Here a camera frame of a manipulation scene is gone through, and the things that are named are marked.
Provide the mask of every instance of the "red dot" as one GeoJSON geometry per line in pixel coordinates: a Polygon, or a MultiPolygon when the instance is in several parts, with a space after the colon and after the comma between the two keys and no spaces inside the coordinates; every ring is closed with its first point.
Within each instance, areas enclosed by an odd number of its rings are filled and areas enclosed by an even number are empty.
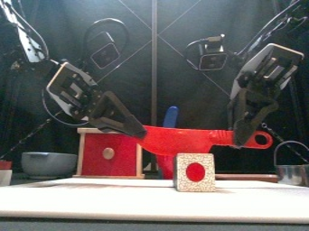
{"type": "Polygon", "coordinates": [[[193,162],[186,170],[189,180],[198,182],[205,176],[205,167],[201,163],[193,162]]]}

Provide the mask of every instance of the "red wooden box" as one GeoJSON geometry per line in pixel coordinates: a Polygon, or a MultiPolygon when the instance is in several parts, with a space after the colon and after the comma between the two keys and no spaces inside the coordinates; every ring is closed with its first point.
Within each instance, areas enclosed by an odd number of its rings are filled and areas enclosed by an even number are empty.
{"type": "Polygon", "coordinates": [[[79,128],[80,152],[75,177],[143,178],[142,147],[124,134],[79,128]]]}

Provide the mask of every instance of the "metal bowl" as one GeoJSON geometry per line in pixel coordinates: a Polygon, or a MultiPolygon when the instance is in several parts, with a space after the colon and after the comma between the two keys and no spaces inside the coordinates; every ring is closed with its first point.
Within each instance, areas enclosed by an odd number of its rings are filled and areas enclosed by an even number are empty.
{"type": "Polygon", "coordinates": [[[32,179],[55,179],[72,175],[78,155],[58,152],[24,152],[21,169],[32,179]]]}

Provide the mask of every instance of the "black curtain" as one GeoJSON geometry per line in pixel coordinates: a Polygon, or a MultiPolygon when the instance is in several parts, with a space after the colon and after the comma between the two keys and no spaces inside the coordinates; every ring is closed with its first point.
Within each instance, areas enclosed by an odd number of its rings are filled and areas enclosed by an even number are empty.
{"type": "MultiPolygon", "coordinates": [[[[179,128],[229,129],[227,103],[237,70],[226,66],[215,72],[202,73],[186,64],[183,52],[187,44],[209,36],[225,34],[225,47],[240,51],[268,21],[276,15],[274,2],[269,0],[158,0],[157,1],[157,77],[158,114],[162,125],[170,106],[179,108],[179,128]]],[[[43,36],[51,59],[67,59],[79,63],[83,34],[90,25],[103,18],[118,18],[130,30],[130,46],[115,65],[95,72],[94,78],[102,90],[112,90],[131,113],[145,125],[151,123],[151,78],[153,78],[153,1],[145,0],[27,0],[21,1],[27,19],[43,36]]],[[[122,37],[118,28],[103,28],[115,38],[122,37]]],[[[296,42],[293,49],[308,54],[308,33],[296,42]]],[[[43,109],[42,90],[51,77],[1,71],[1,153],[50,118],[43,109]]],[[[293,107],[290,88],[278,98],[280,110],[266,118],[268,125],[286,140],[301,140],[308,132],[308,59],[296,79],[298,111],[293,107]]],[[[59,108],[48,100],[56,113],[59,108]]],[[[213,147],[217,171],[272,172],[273,151],[213,147]]],[[[44,129],[7,156],[19,168],[20,153],[79,152],[76,128],[52,121],[44,129]]]]}

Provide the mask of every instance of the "table surface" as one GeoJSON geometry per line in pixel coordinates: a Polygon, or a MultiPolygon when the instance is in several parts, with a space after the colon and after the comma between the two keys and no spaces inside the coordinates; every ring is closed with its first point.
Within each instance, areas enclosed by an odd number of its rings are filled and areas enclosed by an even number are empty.
{"type": "Polygon", "coordinates": [[[309,188],[218,180],[178,192],[173,180],[71,178],[0,188],[0,217],[309,224],[309,188]]]}

